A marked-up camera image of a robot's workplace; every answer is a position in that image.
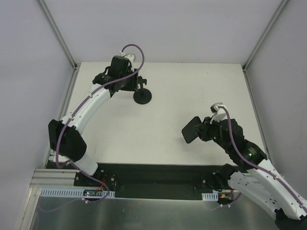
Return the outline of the black phone stand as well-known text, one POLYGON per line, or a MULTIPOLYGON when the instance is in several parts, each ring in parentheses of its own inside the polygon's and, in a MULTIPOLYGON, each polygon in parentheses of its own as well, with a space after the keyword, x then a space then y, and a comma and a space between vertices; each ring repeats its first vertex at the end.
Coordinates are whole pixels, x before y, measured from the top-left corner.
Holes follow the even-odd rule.
POLYGON ((140 88, 133 94, 133 99, 137 104, 144 105, 151 101, 152 93, 144 88, 144 85, 147 84, 147 79, 144 79, 142 76, 139 76, 137 79, 140 88))

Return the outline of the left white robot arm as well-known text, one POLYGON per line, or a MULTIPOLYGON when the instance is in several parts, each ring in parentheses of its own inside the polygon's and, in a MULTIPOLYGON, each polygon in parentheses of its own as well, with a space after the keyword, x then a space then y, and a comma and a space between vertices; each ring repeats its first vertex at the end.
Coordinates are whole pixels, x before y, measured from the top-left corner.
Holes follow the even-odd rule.
POLYGON ((135 55, 121 53, 114 56, 104 72, 95 76, 87 94, 60 120, 48 124, 49 143, 56 156, 63 156, 84 171, 90 186, 101 182, 98 164, 87 153, 82 133, 98 109, 116 92, 137 91, 138 70, 134 68, 135 55))

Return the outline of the black smartphone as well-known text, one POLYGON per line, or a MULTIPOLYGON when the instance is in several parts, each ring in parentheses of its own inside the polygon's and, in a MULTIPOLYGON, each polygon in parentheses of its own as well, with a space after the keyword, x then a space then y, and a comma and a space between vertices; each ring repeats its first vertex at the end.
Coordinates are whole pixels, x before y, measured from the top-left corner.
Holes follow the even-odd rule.
POLYGON ((187 144, 191 143, 198 137, 196 127, 201 125, 202 121, 198 116, 193 117, 187 125, 185 125, 182 130, 182 136, 187 144))

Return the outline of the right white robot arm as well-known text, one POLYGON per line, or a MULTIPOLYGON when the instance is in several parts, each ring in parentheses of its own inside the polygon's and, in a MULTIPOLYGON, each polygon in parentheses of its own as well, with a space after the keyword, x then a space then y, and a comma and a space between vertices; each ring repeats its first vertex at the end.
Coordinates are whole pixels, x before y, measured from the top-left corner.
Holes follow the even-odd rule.
POLYGON ((187 143, 196 138, 213 141, 238 166, 225 164, 216 173, 217 189, 237 190, 265 210, 280 230, 307 228, 307 201, 277 172, 266 154, 245 139, 235 119, 200 120, 194 117, 182 129, 187 143))

